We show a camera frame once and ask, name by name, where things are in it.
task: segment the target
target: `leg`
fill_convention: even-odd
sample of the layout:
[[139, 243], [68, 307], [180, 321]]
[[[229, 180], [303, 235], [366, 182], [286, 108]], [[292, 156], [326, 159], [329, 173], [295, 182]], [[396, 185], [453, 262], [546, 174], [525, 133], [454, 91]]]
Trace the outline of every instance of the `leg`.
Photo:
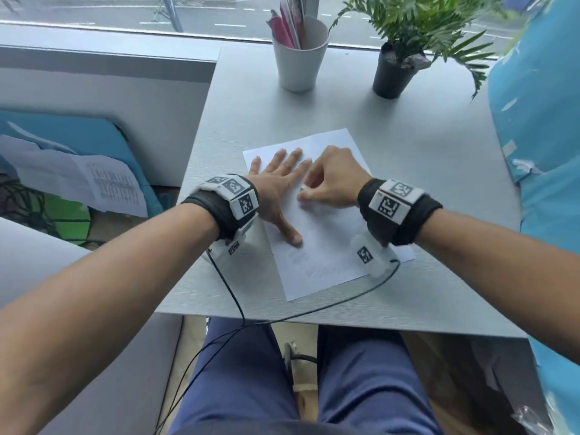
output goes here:
[[318, 420], [365, 430], [440, 435], [401, 335], [318, 328]]
[[[204, 345], [241, 324], [241, 319], [212, 317]], [[202, 351], [192, 378], [228, 337]], [[202, 371], [169, 433], [207, 420], [299, 418], [274, 332], [270, 325], [257, 325], [239, 331]]]

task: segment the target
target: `pencil cup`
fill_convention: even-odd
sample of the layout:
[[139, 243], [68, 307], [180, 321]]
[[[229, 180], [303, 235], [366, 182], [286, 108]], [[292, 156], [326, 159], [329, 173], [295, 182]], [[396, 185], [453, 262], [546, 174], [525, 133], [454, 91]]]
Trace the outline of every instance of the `pencil cup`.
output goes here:
[[304, 17], [304, 49], [286, 47], [272, 37], [279, 84], [294, 93], [314, 88], [328, 46], [328, 28], [316, 18]]

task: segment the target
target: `paper sheet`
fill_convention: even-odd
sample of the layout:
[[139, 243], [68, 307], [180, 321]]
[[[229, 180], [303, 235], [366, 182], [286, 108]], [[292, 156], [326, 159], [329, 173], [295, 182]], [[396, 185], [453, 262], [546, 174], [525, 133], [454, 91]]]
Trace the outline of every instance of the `paper sheet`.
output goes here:
[[[370, 173], [346, 129], [244, 151], [243, 158], [250, 169], [252, 160], [259, 155], [263, 169], [281, 148], [285, 148], [288, 153], [295, 148], [302, 148], [303, 158], [315, 160], [328, 145], [350, 148], [354, 158]], [[350, 249], [351, 239], [366, 229], [359, 210], [333, 209], [319, 204], [300, 205], [296, 200], [299, 188], [300, 184], [288, 192], [282, 211], [288, 222], [302, 234], [303, 246], [295, 248], [286, 243], [278, 229], [266, 223], [266, 233], [289, 301], [367, 274], [364, 265]], [[402, 262], [414, 258], [409, 246], [395, 248], [395, 252]]]
[[40, 150], [32, 142], [0, 135], [0, 155], [31, 189], [78, 201], [98, 211], [147, 217], [147, 205], [129, 167], [103, 155]]

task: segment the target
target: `table surface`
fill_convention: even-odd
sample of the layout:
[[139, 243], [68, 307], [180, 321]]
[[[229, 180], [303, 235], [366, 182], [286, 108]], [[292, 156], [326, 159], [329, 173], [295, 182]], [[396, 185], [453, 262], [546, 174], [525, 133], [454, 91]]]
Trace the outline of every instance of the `table surface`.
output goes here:
[[[396, 177], [426, 189], [447, 209], [518, 230], [519, 198], [495, 134], [487, 89], [471, 102], [469, 72], [438, 61], [419, 72], [398, 100], [385, 100], [371, 90], [377, 59], [371, 51], [328, 49], [314, 90], [293, 94], [278, 86], [270, 46], [222, 48], [179, 199], [212, 175], [246, 174], [244, 150], [347, 128], [374, 176]], [[526, 336], [431, 255], [414, 250], [417, 258], [378, 290], [296, 321]], [[286, 302], [261, 221], [221, 267], [248, 318], [279, 319], [369, 286], [363, 277]], [[239, 316], [204, 259], [157, 311]]]

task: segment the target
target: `road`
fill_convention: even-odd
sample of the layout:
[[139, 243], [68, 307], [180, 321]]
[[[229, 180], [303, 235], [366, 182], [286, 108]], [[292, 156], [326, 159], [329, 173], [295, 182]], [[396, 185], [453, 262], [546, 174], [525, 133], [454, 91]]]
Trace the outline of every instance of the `road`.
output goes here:
[[[147, 29], [171, 32], [169, 20], [155, 18], [158, 0], [22, 0], [19, 6], [10, 0], [14, 11], [0, 5], [0, 20], [55, 22], [126, 29]], [[177, 0], [176, 10], [185, 32], [196, 35], [234, 36], [270, 39], [266, 20], [273, 0]], [[329, 25], [342, 8], [340, 0], [320, 0], [318, 17]], [[502, 51], [521, 27], [497, 26], [490, 21], [477, 21], [466, 31], [476, 34], [487, 28], [485, 41], [493, 41], [492, 50]], [[345, 15], [331, 31], [330, 41], [380, 47], [382, 41], [365, 15]]]

